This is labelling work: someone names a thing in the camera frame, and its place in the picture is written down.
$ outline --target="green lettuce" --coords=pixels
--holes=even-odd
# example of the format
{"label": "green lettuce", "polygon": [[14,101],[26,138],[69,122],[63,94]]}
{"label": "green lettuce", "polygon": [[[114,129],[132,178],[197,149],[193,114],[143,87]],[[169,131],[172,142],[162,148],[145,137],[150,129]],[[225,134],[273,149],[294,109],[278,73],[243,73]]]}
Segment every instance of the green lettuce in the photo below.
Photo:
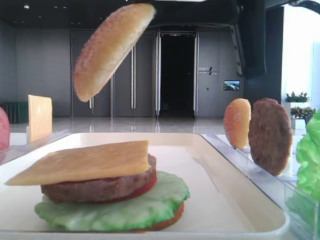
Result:
{"label": "green lettuce", "polygon": [[[297,186],[306,195],[320,201],[320,111],[310,119],[306,128],[307,133],[296,148],[296,160],[301,164],[297,172]],[[315,206],[312,201],[295,193],[287,200],[287,207],[310,226],[314,226]]]}

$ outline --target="ceiling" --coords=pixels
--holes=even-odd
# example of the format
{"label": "ceiling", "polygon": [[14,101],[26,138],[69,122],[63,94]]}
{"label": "ceiling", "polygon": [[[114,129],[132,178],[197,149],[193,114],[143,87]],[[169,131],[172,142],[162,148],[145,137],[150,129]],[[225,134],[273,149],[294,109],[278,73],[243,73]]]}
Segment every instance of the ceiling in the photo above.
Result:
{"label": "ceiling", "polygon": [[[0,0],[0,19],[22,28],[94,30],[116,9],[137,1]],[[176,1],[150,0],[149,2],[152,2],[157,9],[154,26],[170,25],[173,22],[186,26],[197,22],[232,24],[238,20],[237,0],[207,0],[192,5],[189,2]],[[266,6],[279,2],[284,0],[266,0]]]}
{"label": "ceiling", "polygon": [[96,29],[110,13],[133,1],[0,0],[0,19],[16,27]]}

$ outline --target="top bun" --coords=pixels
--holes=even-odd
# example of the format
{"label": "top bun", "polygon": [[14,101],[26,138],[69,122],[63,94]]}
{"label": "top bun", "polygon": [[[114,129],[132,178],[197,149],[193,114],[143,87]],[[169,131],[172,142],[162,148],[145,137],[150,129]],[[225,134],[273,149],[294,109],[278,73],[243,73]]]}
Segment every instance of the top bun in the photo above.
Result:
{"label": "top bun", "polygon": [[113,12],[97,28],[74,68],[74,90],[81,101],[87,102],[106,85],[155,13],[151,4],[130,4]]}
{"label": "top bun", "polygon": [[224,113],[224,131],[229,143],[237,149],[249,145],[248,133],[251,118],[251,106],[247,99],[233,100]]}

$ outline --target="cheese slice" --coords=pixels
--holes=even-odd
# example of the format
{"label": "cheese slice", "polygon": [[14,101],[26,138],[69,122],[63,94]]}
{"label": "cheese slice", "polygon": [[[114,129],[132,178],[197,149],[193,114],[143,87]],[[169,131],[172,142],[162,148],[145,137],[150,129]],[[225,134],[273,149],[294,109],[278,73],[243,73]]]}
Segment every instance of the cheese slice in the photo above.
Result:
{"label": "cheese slice", "polygon": [[49,185],[141,174],[150,167],[148,144],[129,141],[52,152],[5,184]]}
{"label": "cheese slice", "polygon": [[52,133],[52,100],[50,97],[28,95],[29,142]]}

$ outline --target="door handle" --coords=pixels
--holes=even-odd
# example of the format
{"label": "door handle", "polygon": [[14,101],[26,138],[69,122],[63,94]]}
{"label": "door handle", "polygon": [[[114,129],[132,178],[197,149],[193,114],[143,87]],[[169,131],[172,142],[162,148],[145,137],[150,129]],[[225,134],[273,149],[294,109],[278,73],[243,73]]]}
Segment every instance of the door handle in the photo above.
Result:
{"label": "door handle", "polygon": [[91,109],[91,113],[94,113],[95,108],[95,97],[89,99],[89,108]]}
{"label": "door handle", "polygon": [[157,94],[158,94],[158,113],[157,115],[160,115],[160,110],[161,110],[161,61],[162,61],[162,56],[161,56],[161,34],[158,32],[158,82],[157,82]]}
{"label": "door handle", "polygon": [[136,109],[137,72],[136,72],[136,45],[133,46],[133,109]]}
{"label": "door handle", "polygon": [[135,56],[134,56],[134,47],[131,50],[131,109],[133,110],[135,107],[134,101],[135,101],[135,83],[134,83],[134,78],[135,78],[135,68],[134,68],[134,61],[135,61]]}

